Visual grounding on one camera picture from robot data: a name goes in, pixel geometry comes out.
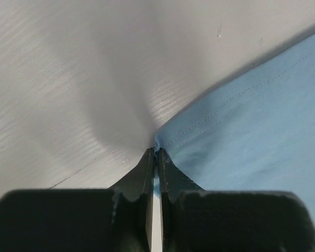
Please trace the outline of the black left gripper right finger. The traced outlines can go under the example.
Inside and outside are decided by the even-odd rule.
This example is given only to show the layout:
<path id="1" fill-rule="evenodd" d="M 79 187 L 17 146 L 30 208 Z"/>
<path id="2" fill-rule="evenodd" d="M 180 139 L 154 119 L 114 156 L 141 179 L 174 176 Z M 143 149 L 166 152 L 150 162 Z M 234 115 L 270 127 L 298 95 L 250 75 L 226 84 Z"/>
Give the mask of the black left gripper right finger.
<path id="1" fill-rule="evenodd" d="M 282 191 L 206 191 L 158 152 L 163 251 L 315 251 L 304 203 Z"/>

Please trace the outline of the light blue t shirt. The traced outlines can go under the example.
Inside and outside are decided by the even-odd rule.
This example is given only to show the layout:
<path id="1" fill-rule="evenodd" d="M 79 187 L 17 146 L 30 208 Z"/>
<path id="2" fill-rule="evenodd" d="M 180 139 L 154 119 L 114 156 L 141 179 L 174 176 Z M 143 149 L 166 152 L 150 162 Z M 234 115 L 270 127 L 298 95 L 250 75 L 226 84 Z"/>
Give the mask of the light blue t shirt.
<path id="1" fill-rule="evenodd" d="M 315 34 L 170 120 L 155 147 L 206 190 L 293 192 L 315 223 Z"/>

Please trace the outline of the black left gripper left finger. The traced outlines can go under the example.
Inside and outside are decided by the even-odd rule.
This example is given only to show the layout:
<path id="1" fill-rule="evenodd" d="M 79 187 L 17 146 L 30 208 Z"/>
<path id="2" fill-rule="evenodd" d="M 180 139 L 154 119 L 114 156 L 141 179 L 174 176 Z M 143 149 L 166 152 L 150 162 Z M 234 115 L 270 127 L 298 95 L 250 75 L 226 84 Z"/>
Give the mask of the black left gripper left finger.
<path id="1" fill-rule="evenodd" d="M 109 188 L 13 190 L 0 251 L 150 251 L 154 150 Z"/>

